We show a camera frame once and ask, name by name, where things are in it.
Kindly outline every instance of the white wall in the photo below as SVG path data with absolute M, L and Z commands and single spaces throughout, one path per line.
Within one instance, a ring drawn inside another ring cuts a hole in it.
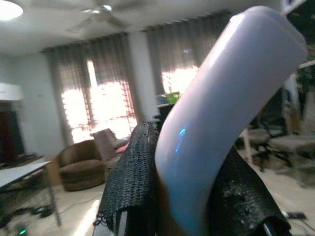
M 38 53 L 18 57 L 13 64 L 13 81 L 24 95 L 19 111 L 27 151 L 56 155 L 65 144 L 47 59 Z
M 13 79 L 13 59 L 0 54 L 0 83 L 12 83 Z
M 152 117 L 158 114 L 158 110 L 146 34 L 141 31 L 131 33 L 129 45 L 141 108 L 145 119 L 152 120 Z

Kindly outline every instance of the tiled floor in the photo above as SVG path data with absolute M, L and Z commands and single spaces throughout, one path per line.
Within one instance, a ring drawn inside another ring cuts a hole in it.
M 257 166 L 253 166 L 253 169 L 262 178 L 280 209 L 306 213 L 309 218 L 308 224 L 315 227 L 315 185 L 301 188 L 291 176 L 277 175 L 269 169 L 261 173 Z M 104 185 L 100 185 L 84 191 L 64 192 L 62 187 L 58 186 L 55 188 L 55 193 L 63 222 L 61 227 L 57 227 L 54 215 L 43 219 L 23 215 L 11 221 L 10 228 L 13 228 L 17 222 L 27 222 L 29 236 L 91 236 L 92 222 L 103 190 Z M 295 220 L 290 223 L 293 235 L 315 235 L 315 232 L 300 221 Z M 14 235 L 14 233 L 7 234 L 3 229 L 0 230 L 0 236 Z

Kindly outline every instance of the brown armchair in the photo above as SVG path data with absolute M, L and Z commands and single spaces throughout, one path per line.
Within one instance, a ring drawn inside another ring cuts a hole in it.
M 104 183 L 105 166 L 94 140 L 68 146 L 57 158 L 66 191 L 83 190 Z

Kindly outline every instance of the gray curtain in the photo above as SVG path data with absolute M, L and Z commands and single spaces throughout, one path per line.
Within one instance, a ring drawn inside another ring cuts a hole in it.
M 119 133 L 143 120 L 130 66 L 127 34 L 44 50 L 68 144 L 103 126 Z
M 156 94 L 165 93 L 162 72 L 202 64 L 229 18 L 230 13 L 223 11 L 146 29 Z

